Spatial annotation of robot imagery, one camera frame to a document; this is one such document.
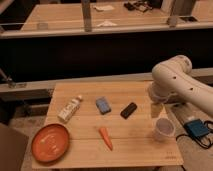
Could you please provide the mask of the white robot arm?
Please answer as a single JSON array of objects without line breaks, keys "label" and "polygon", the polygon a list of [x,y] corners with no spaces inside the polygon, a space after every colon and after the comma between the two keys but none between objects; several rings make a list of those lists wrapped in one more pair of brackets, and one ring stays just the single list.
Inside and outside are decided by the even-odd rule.
[{"label": "white robot arm", "polygon": [[148,87],[149,97],[154,103],[165,103],[176,93],[213,118],[213,87],[192,78],[191,70],[192,62],[185,55],[156,64],[152,69],[153,82]]}]

